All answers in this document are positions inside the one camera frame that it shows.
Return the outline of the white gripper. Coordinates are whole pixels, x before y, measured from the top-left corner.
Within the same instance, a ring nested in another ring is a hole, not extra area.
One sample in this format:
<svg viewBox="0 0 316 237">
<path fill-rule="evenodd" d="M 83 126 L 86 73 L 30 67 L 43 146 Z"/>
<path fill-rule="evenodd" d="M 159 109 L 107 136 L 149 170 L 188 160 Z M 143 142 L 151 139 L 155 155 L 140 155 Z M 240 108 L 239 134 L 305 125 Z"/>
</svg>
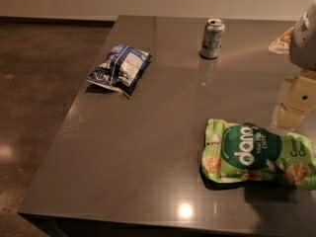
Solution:
<svg viewBox="0 0 316 237">
<path fill-rule="evenodd" d="M 316 108 L 316 1 L 294 25 L 289 58 L 309 70 L 281 83 L 273 123 L 283 129 L 295 129 Z"/>
</svg>

